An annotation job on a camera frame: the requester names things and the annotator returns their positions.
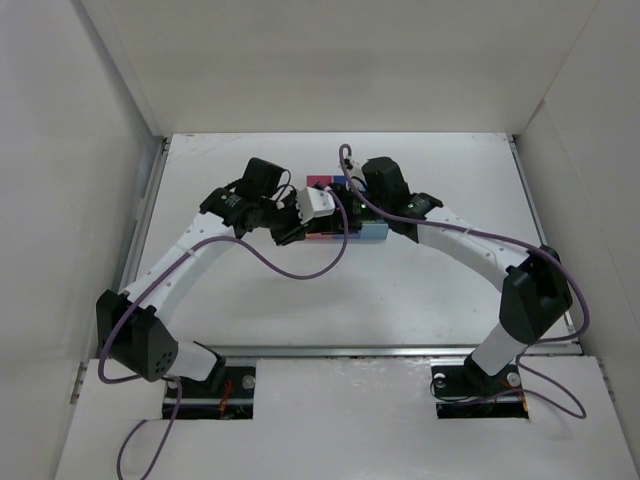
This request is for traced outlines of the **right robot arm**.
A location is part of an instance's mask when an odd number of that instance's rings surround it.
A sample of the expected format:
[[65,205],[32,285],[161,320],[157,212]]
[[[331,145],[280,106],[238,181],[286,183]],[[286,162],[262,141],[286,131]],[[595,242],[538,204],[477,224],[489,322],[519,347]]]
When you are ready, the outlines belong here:
[[433,248],[479,274],[501,295],[496,326],[455,369],[447,370],[444,396],[489,397],[499,392],[512,360],[536,344],[573,304],[557,252],[481,232],[462,222],[437,198],[413,193],[389,157],[353,163],[340,151],[349,220],[370,214],[394,233]]

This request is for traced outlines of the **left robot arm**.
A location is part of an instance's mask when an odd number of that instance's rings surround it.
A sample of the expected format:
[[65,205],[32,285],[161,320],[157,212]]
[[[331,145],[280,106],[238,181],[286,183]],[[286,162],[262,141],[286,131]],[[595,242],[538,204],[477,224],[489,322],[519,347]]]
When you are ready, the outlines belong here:
[[106,384],[112,359],[133,379],[148,382],[186,378],[211,390],[218,387],[224,358],[195,342],[179,341],[169,321],[190,289],[246,234],[267,229],[283,246],[303,239],[313,221],[335,210],[323,189],[304,187],[277,199],[284,169],[249,160],[240,179],[213,190],[200,204],[182,236],[157,263],[122,291],[105,291],[96,302],[101,345],[98,376]]

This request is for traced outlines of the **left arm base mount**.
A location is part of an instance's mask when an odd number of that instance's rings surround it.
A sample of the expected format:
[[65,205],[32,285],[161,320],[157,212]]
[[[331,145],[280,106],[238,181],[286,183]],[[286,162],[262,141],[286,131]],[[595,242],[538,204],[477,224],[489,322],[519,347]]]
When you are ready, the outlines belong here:
[[254,413],[256,365],[232,365],[215,390],[182,378],[177,420],[251,420]]

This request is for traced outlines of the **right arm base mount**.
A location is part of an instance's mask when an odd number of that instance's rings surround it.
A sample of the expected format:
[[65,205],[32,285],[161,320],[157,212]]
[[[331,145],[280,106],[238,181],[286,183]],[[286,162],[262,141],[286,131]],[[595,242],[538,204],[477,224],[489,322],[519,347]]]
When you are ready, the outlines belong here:
[[509,364],[494,379],[475,384],[463,365],[431,367],[430,393],[436,400],[439,419],[528,419],[521,378]]

